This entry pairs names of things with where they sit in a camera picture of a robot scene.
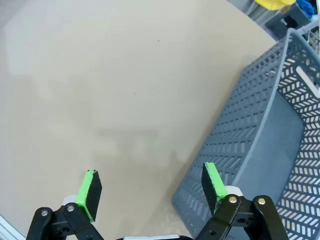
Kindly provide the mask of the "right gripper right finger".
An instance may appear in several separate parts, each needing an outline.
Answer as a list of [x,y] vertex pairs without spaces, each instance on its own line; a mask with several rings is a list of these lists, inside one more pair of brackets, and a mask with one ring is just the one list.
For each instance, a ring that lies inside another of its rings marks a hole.
[[228,193],[214,163],[202,167],[201,185],[212,218],[197,236],[198,240],[226,240],[233,227],[243,228],[250,240],[287,240],[272,199],[258,195],[253,200]]

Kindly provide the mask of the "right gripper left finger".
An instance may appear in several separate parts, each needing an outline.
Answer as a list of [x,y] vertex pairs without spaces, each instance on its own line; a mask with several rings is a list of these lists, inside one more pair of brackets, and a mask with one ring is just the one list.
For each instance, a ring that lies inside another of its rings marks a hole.
[[102,183],[97,170],[87,170],[74,202],[53,211],[49,207],[38,208],[32,218],[27,240],[65,240],[75,236],[78,240],[101,240],[94,227]]

